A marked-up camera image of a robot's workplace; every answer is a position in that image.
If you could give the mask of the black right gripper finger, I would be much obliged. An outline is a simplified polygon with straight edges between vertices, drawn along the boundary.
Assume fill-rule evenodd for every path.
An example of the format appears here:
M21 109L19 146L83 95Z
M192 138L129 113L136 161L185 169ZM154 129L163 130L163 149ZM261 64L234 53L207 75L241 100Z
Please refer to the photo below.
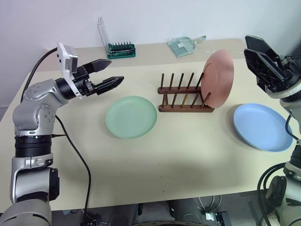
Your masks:
M245 41L247 49L264 53L268 55L271 59L276 59L278 54L272 49L272 47L262 38L246 35Z
M245 60L248 68L260 79L286 80L287 75L278 67L270 57L258 51L245 49Z

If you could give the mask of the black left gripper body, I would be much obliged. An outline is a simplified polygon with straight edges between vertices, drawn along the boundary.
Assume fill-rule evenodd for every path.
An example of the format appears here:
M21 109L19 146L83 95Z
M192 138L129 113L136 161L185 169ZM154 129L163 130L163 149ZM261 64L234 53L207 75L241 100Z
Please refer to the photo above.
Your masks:
M89 96L96 93L96 86L89 80L89 74L94 73L94 69L90 66L82 65L77 68L77 72L73 74L73 83L83 96Z

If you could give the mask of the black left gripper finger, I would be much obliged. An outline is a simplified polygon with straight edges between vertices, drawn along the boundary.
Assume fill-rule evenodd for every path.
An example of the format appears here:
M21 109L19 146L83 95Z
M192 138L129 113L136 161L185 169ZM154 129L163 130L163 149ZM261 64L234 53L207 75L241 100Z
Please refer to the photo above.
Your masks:
M87 73L96 73L104 70L107 66L111 64L111 60L109 59L97 59L95 61L84 64Z
M97 84L95 86L94 91L97 95L103 94L105 92L108 92L116 88L118 85L122 83L123 80L124 80L124 76L110 77L108 79L103 80L101 83Z

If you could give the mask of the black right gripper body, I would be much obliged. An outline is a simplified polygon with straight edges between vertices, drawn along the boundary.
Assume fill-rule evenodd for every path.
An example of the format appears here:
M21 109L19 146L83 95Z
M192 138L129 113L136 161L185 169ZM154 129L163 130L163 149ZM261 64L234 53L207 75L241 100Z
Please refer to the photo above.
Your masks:
M278 67L287 75L286 80L276 80L276 79L260 79L257 77L257 85L264 91L268 92L268 90L272 93L285 91L291 88L293 85L297 83L297 81L301 78L300 67L294 62L288 62L285 65L281 65Z

